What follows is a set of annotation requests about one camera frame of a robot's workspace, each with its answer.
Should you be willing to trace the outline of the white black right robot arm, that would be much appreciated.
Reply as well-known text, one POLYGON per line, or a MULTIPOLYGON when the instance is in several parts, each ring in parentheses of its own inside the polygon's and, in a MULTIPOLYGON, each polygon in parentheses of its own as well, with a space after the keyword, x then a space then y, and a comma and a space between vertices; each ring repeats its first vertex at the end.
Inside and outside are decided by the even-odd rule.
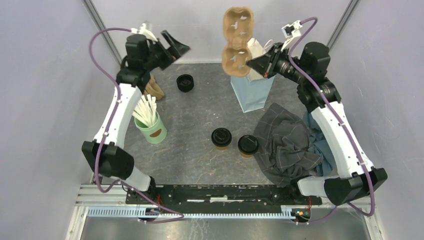
POLYGON ((297 95, 320 127, 336 163, 335 176, 308 176, 289 189, 289 199, 302 204, 309 196, 327 198, 333 205, 352 205, 369 197, 375 205, 375 190, 388 178, 364 153, 347 120, 341 96, 327 78, 329 48, 320 42, 307 43, 300 57, 281 42, 246 65, 265 78, 281 75, 297 83, 297 95))

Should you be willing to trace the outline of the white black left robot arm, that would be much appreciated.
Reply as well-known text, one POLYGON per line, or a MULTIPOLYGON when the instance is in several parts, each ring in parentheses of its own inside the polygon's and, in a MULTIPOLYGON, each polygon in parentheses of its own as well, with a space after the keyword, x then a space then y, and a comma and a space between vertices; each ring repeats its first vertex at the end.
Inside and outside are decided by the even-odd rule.
POLYGON ((126 56, 115 77, 106 76, 115 86, 113 98, 105 119, 91 141, 84 141, 82 153, 94 176, 123 181, 138 190, 145 204, 157 198, 154 179, 135 166, 134 158, 124 150, 126 132, 142 93, 151 78, 151 71, 166 69, 190 51, 190 47, 172 37, 166 30, 161 35, 169 44, 149 33, 132 31, 126 38, 126 56))

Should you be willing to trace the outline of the light blue paper bag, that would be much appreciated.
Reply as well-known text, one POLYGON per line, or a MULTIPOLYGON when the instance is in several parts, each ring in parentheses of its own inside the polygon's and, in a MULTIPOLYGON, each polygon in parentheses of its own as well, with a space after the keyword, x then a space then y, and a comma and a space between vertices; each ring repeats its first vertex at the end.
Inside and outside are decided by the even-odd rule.
POLYGON ((265 107, 274 77, 263 78, 251 69, 244 77, 232 76, 230 83, 243 113, 252 112, 265 107))

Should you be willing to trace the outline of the single brown pulp carrier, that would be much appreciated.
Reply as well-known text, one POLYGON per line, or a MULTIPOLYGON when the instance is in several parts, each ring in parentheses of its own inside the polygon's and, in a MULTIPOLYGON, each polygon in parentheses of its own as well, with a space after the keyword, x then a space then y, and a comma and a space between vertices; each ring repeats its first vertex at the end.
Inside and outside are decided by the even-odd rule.
POLYGON ((226 10, 222 32, 226 45, 221 53, 221 65, 229 76, 245 77, 250 72, 247 61, 252 59, 248 42, 253 36, 254 14, 249 7, 233 6, 226 10))

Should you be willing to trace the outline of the brown paper coffee cup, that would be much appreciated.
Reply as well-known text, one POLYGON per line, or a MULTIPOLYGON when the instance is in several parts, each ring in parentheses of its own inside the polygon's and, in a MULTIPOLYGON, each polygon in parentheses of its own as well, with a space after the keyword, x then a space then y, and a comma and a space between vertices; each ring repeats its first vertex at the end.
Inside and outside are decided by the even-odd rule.
POLYGON ((243 151, 240 151, 239 152, 240 153, 240 155, 243 157, 243 158, 251 158, 251 157, 253 157, 254 156, 254 154, 255 153, 251 153, 251 152, 248 152, 248 153, 245 153, 245 152, 243 152, 243 151))

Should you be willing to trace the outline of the brown pulp cup carriers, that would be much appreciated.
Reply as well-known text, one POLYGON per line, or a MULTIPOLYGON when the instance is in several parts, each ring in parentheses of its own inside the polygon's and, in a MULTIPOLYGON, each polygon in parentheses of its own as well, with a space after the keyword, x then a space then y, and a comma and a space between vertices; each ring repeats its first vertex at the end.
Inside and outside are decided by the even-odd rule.
POLYGON ((145 86, 144 95, 151 95, 152 97, 156 97, 157 101, 160 101, 164 96, 165 93, 162 90, 162 88, 157 84, 155 77, 151 74, 150 80, 145 86))

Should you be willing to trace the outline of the black plastic cup lid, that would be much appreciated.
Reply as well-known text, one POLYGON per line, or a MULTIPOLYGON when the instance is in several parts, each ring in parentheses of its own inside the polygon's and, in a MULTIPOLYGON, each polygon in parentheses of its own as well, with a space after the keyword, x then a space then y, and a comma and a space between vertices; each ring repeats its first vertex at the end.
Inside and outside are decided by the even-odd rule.
POLYGON ((259 142, 255 136, 246 134, 239 138, 237 147, 239 151, 245 153, 256 153, 259 149, 259 142))

